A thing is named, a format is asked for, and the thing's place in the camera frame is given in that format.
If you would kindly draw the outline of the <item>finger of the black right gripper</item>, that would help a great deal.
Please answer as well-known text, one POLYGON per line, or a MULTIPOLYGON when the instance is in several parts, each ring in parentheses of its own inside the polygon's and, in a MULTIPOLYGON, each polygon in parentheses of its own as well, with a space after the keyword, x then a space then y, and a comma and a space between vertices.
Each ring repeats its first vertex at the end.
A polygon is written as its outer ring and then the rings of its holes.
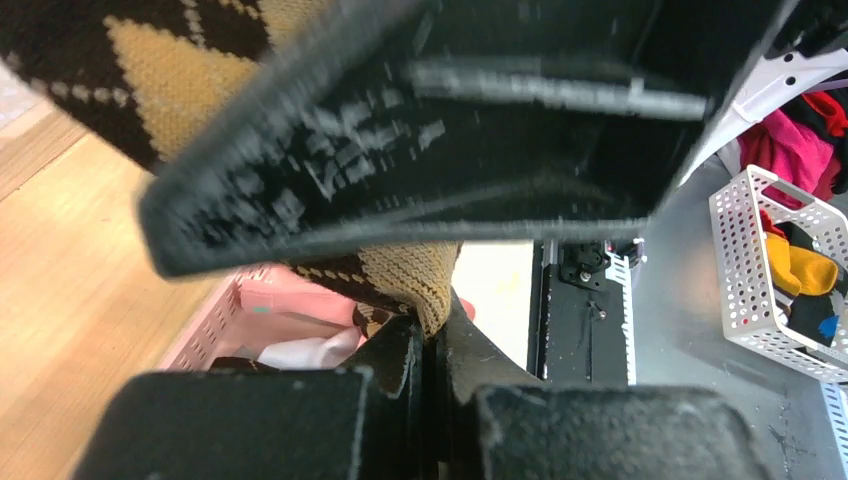
POLYGON ((368 246, 634 236, 791 1, 342 1, 139 203, 165 277, 368 246))

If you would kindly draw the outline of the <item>white black striped sock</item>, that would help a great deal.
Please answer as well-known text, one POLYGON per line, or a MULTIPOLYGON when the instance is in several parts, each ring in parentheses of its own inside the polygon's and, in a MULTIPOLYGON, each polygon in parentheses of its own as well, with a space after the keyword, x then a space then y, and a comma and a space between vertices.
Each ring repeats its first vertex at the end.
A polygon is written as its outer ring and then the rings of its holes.
POLYGON ((257 362, 282 370, 315 370, 338 367, 363 343, 358 328, 344 329, 330 338, 305 338, 267 346, 257 362))

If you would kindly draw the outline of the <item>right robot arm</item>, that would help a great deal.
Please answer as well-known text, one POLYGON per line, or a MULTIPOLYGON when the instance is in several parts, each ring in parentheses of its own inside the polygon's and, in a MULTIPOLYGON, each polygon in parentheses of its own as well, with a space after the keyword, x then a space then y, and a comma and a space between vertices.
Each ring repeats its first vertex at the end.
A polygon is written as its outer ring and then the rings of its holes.
POLYGON ((366 246, 634 235, 847 66, 843 1, 341 1, 147 187, 167 277, 366 246))

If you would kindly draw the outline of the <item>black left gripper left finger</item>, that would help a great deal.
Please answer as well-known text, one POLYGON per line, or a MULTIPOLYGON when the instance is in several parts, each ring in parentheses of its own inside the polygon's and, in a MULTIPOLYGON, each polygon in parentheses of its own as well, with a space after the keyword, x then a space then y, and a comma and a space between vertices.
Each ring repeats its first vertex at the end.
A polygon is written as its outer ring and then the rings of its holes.
POLYGON ((416 322, 398 318, 334 369, 136 376, 74 477, 414 479, 421 347, 416 322))

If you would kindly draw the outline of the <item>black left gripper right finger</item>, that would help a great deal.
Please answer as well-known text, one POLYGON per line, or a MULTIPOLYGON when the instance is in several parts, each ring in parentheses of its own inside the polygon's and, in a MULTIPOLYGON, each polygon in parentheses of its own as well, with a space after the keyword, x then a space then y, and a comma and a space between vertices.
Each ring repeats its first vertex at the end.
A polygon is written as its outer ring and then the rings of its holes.
POLYGON ((570 387, 509 359, 458 297, 437 337, 441 479, 768 479, 754 434, 718 393, 570 387))

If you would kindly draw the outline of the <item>pink plastic basket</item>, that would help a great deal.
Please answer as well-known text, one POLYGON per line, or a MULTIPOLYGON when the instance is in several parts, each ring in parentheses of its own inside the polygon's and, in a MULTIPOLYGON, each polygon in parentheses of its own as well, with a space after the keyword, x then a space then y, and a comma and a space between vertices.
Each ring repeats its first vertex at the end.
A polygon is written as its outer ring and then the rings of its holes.
MULTIPOLYGON (((257 361, 269 345, 312 337, 330 338, 352 327, 311 319, 303 315, 251 313, 243 309, 238 288, 245 274, 261 265, 228 277, 189 321, 159 363, 163 370, 209 370, 218 357, 257 361)), ((390 313, 356 303, 353 322, 366 338, 390 318, 390 313)))

